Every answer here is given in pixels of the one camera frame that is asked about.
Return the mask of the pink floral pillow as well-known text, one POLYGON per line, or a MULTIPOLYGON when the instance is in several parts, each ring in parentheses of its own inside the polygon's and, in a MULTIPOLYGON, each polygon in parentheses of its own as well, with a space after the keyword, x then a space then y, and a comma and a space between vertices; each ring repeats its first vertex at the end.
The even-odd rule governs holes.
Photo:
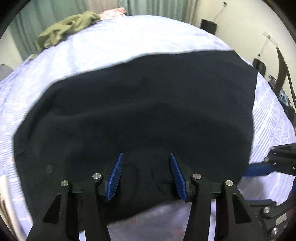
POLYGON ((105 21, 121 16, 126 16, 126 13, 127 11, 125 8, 109 9, 100 13, 100 20, 105 21))

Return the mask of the black curved chair back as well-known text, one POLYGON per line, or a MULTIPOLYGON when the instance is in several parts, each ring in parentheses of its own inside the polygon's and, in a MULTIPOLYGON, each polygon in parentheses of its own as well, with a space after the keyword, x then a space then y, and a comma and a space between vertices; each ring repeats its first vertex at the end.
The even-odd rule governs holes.
POLYGON ((276 80, 276 85, 273 90, 276 95, 279 95, 280 90, 282 89, 282 87, 284 85, 285 78, 286 78, 287 72, 288 72, 288 68, 287 68, 287 64, 285 62, 285 59, 284 59, 279 47, 277 47, 276 50, 277 50, 277 55, 278 55, 279 70, 278 70, 278 77, 276 80))

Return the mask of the black speaker box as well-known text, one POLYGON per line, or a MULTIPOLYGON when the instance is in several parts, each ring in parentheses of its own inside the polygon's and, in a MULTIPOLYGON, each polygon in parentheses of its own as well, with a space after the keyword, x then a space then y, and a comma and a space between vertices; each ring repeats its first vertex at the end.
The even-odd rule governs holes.
POLYGON ((206 32, 212 34, 212 35, 216 35, 217 24, 216 24, 215 22, 212 22, 212 21, 209 21, 209 20, 202 19, 202 20, 201 20, 200 28, 201 28, 202 30, 205 30, 206 32))

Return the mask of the black pants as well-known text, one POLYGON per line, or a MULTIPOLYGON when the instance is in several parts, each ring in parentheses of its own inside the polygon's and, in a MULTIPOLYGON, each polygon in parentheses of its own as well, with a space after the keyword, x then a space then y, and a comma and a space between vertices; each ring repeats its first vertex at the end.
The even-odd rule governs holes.
POLYGON ((82 182, 124 155, 107 222, 179 198, 169 156, 209 181, 238 183, 253 139, 257 71, 233 51, 142 56, 54 83, 14 136, 36 219, 61 181, 82 182))

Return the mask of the green curtain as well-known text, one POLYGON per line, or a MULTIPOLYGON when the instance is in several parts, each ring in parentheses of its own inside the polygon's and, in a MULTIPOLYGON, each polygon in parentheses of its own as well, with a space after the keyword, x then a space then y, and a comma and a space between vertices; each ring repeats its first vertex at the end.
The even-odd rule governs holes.
POLYGON ((91 11, 101 20, 118 14, 155 15, 193 24, 197 1, 30 1, 12 20, 10 30, 22 59, 39 51, 38 37, 72 15, 91 11))

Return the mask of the olive green garment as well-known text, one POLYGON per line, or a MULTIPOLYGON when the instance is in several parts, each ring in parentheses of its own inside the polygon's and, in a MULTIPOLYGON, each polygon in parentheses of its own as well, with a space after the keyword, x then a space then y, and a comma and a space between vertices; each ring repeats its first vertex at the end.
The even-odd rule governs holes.
POLYGON ((85 11, 82 14, 72 15, 54 23, 39 35, 36 42, 38 52, 31 55, 29 60, 33 60, 44 50, 58 45, 66 40, 68 36, 80 32, 98 21, 100 21, 98 14, 92 11, 85 11))

